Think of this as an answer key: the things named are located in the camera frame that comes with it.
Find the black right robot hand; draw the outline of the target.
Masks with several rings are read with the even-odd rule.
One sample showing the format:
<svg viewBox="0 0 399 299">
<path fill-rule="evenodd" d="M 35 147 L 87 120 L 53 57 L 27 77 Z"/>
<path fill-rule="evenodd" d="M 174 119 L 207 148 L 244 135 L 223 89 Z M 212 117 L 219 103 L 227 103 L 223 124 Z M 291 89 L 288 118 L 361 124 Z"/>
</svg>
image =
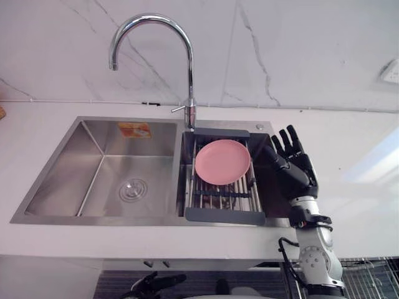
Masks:
<svg viewBox="0 0 399 299">
<path fill-rule="evenodd" d="M 316 199 L 319 193 L 317 176 L 295 128 L 289 125 L 279 134 L 280 138 L 271 137 L 273 146 L 265 146 L 264 155 L 275 172 L 282 196 L 289 201 L 303 196 Z"/>
</svg>

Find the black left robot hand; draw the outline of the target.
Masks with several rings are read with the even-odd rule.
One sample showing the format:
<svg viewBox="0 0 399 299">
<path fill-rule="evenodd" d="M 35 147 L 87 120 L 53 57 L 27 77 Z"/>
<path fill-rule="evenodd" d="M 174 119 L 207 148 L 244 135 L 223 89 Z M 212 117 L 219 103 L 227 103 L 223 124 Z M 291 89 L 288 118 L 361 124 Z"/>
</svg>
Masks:
<svg viewBox="0 0 399 299">
<path fill-rule="evenodd" d="M 160 298 L 160 290 L 174 287 L 183 283 L 187 276 L 185 274 L 172 275 L 157 278 L 158 272 L 153 272 L 139 280 L 132 286 L 130 291 L 122 294 L 120 298 Z"/>
</svg>

